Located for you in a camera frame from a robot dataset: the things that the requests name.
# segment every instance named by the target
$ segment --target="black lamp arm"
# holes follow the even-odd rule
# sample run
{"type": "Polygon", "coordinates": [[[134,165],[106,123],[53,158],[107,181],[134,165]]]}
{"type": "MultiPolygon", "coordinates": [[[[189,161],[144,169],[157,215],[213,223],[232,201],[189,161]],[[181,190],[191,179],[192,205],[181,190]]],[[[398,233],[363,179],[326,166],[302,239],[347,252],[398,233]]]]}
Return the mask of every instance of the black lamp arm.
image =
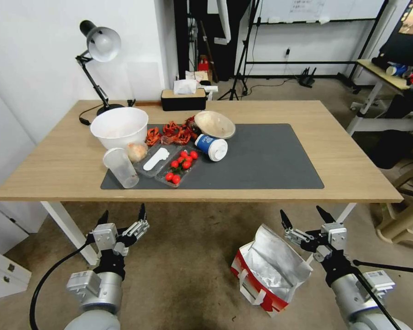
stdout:
{"type": "Polygon", "coordinates": [[[98,94],[98,96],[102,100],[102,103],[104,104],[104,108],[109,109],[109,98],[107,97],[107,95],[103,91],[103,89],[95,83],[95,81],[93,80],[93,78],[90,75],[89,71],[87,71],[86,63],[93,60],[91,57],[86,57],[85,56],[88,52],[89,52],[88,50],[85,51],[84,53],[78,55],[75,59],[77,60],[79,65],[82,67],[82,69],[83,69],[84,73],[86,74],[87,78],[92,83],[92,86],[93,86],[94,90],[96,91],[96,93],[98,94]]]}

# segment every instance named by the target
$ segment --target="lamp shade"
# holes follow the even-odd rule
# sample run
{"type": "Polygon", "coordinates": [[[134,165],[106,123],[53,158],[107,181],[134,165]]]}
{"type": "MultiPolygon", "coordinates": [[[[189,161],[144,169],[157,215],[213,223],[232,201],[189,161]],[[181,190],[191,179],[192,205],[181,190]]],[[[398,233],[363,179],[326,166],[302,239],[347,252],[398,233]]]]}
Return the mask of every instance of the lamp shade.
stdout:
{"type": "Polygon", "coordinates": [[[87,38],[90,56],[98,62],[108,62],[118,55],[121,49],[119,34],[108,27],[97,27],[91,21],[82,21],[79,29],[87,38]]]}

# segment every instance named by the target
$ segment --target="white cabinet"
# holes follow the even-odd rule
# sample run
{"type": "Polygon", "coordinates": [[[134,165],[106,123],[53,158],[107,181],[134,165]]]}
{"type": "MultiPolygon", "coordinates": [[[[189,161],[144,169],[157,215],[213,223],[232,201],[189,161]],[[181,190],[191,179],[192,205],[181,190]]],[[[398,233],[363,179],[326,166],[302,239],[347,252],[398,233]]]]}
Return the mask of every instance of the white cabinet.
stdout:
{"type": "Polygon", "coordinates": [[[0,253],[6,253],[19,242],[28,237],[28,234],[15,225],[8,217],[0,212],[0,253]]]}
{"type": "Polygon", "coordinates": [[[31,272],[0,255],[0,297],[25,291],[31,272]]]}
{"type": "MultiPolygon", "coordinates": [[[[35,147],[34,142],[15,119],[14,115],[0,97],[0,185],[18,167],[35,147]]],[[[38,202],[0,202],[0,211],[8,218],[12,218],[21,228],[27,232],[37,232],[43,223],[47,212],[38,202]]],[[[7,219],[6,226],[12,222],[7,219]]],[[[11,240],[5,237],[8,230],[0,230],[0,239],[9,243],[11,240]]],[[[13,235],[23,239],[23,235],[13,235]]]]}

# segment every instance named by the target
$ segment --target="plastic tray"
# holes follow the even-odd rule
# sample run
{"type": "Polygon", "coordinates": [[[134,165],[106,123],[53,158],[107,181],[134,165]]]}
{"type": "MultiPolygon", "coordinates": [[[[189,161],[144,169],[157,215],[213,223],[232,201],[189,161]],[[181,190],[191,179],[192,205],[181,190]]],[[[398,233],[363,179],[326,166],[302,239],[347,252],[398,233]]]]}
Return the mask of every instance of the plastic tray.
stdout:
{"type": "Polygon", "coordinates": [[[173,155],[173,157],[171,157],[171,159],[168,161],[167,164],[165,164],[165,166],[161,169],[161,171],[158,174],[156,174],[156,176],[155,176],[156,180],[158,180],[159,182],[165,183],[166,185],[169,185],[170,187],[173,187],[173,188],[177,188],[181,185],[181,183],[184,181],[187,174],[190,173],[193,170],[193,168],[197,165],[197,163],[199,162],[199,158],[198,159],[193,159],[193,162],[191,163],[191,167],[189,169],[178,171],[177,174],[179,174],[179,176],[180,176],[180,182],[177,185],[175,185],[172,182],[168,182],[167,180],[165,180],[165,175],[167,175],[168,172],[172,171],[171,162],[173,160],[177,160],[180,157],[180,152],[182,150],[185,150],[188,154],[190,154],[191,151],[195,151],[195,152],[197,152],[199,157],[202,156],[202,152],[197,148],[192,148],[192,147],[188,147],[188,146],[181,146],[180,150],[175,155],[173,155]]]}
{"type": "Polygon", "coordinates": [[[146,177],[154,177],[156,174],[159,173],[159,171],[164,167],[166,163],[168,163],[174,155],[179,155],[180,151],[182,150],[183,146],[179,146],[176,144],[161,144],[157,143],[154,146],[152,146],[150,149],[148,149],[147,155],[143,160],[141,160],[138,163],[134,163],[133,167],[135,170],[137,170],[140,174],[146,176],[146,177]],[[160,160],[158,163],[153,167],[151,170],[147,171],[143,169],[143,166],[146,162],[150,160],[150,158],[160,149],[160,148],[165,148],[170,155],[168,156],[167,159],[165,160],[160,160]]]}

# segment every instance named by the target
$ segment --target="desk lamp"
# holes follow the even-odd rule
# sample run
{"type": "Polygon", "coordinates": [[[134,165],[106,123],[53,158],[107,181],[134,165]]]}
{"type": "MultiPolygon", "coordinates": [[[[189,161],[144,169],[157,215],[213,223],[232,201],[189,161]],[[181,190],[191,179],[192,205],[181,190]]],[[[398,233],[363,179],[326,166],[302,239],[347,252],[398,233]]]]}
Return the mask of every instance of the desk lamp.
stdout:
{"type": "Polygon", "coordinates": [[[107,27],[97,27],[94,23],[87,20],[80,23],[79,29],[87,39],[87,50],[81,55],[78,55],[76,60],[83,68],[84,73],[87,78],[89,78],[93,88],[104,104],[102,108],[98,109],[96,114],[100,115],[107,110],[124,107],[120,104],[109,104],[107,94],[99,85],[95,83],[92,76],[86,69],[86,63],[91,60],[108,62],[113,60],[116,55],[118,55],[121,48],[121,38],[119,37],[119,34],[107,27]]]}

